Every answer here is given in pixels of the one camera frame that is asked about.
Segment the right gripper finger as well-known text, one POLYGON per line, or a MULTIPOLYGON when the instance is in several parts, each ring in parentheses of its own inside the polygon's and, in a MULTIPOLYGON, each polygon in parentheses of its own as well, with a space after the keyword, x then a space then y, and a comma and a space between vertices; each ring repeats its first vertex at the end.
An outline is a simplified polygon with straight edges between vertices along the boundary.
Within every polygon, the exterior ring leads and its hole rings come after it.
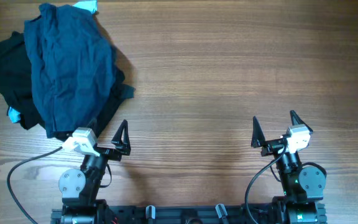
POLYGON ((295 110, 290 111, 290 118, 291 118, 291 123, 293 126, 302 124, 307 127, 307 129, 310 133, 313 133, 313 130, 297 115, 295 110))
POLYGON ((251 140, 251 146, 252 147, 262 147, 265 143, 265 136, 262 131, 262 128, 260 126, 259 120, 256 116, 252 119, 252 140, 251 140))

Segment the dark blue shorts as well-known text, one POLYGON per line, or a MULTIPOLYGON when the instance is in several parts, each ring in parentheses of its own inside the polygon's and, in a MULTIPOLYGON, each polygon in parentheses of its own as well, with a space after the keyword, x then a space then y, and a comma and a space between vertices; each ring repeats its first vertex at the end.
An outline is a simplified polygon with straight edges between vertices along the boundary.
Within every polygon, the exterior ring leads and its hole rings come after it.
POLYGON ((39 11, 25 21, 24 40, 33 102, 52 138, 100 114, 116 82, 115 52, 89 11, 49 3, 39 11))

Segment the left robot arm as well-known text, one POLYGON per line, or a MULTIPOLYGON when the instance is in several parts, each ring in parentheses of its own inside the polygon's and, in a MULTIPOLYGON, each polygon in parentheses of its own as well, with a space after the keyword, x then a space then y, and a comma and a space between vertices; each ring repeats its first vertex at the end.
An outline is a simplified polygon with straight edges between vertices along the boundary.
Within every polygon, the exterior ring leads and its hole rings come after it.
POLYGON ((77 128, 63 143, 64 150, 84 155, 79 169, 68 169, 60 177, 58 188, 63 207, 51 214, 51 223, 117 223, 116 214, 105 199, 98 199, 105 173, 111 173, 109 161, 120 161, 131 153, 128 122, 123 120, 111 140, 113 148, 98 146, 98 138, 91 128, 77 128))

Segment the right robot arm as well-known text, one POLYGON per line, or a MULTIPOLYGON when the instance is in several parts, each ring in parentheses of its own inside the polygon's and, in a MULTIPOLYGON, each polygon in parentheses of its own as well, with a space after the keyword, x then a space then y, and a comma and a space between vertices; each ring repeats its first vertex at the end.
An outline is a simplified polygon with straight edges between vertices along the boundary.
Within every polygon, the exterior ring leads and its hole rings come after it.
POLYGON ((261 149, 261 156, 273 159, 249 182, 244 195, 247 219, 251 223, 326 223, 325 207, 320 203, 326 186, 326 169, 314 162, 302 163, 298 152, 309 146, 313 130, 290 111, 291 125, 278 139, 267 140, 259 120, 252 118, 253 148, 261 149), (283 196, 276 196, 262 210, 249 203, 249 194, 254 182, 267 170, 276 166, 276 181, 281 183, 283 196))

